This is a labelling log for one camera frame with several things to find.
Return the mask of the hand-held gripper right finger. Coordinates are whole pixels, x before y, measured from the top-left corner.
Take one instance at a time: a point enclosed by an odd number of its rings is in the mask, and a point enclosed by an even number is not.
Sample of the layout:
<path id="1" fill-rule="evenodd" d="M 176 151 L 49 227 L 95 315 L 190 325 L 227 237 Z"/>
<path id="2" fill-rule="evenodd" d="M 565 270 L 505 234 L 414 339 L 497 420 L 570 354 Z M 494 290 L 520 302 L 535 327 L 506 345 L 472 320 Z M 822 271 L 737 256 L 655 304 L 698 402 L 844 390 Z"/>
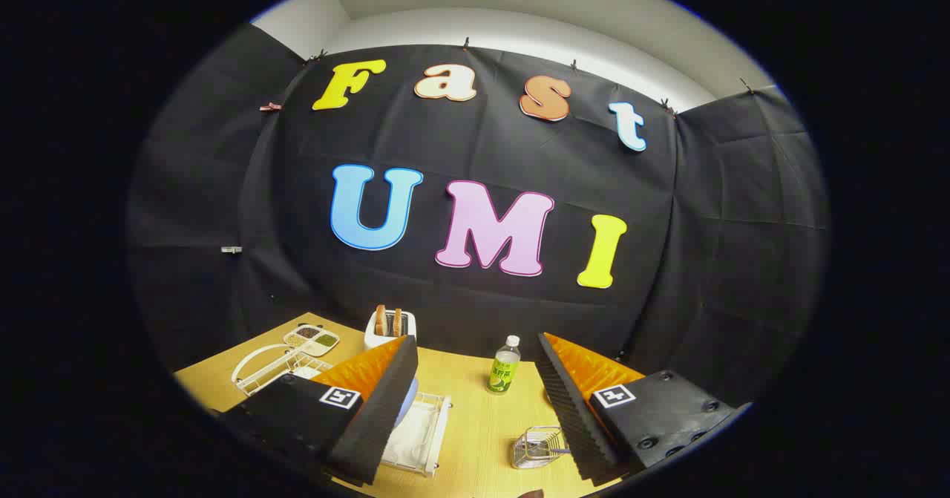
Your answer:
<path id="1" fill-rule="evenodd" d="M 751 407 L 733 407 L 679 372 L 642 374 L 553 333 L 537 339 L 537 373 L 580 477 L 594 485 L 658 474 Z"/>

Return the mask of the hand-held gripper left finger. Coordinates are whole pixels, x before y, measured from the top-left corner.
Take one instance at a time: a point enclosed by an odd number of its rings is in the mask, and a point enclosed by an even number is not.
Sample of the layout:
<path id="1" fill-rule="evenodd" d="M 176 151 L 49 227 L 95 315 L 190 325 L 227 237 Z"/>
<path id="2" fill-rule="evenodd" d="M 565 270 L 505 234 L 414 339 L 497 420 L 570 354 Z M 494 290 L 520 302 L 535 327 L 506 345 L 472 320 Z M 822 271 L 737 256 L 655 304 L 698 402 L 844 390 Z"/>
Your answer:
<path id="1" fill-rule="evenodd" d="M 403 335 L 312 379 L 285 374 L 218 419 L 300 474 L 371 484 L 418 363 L 415 337 Z"/>

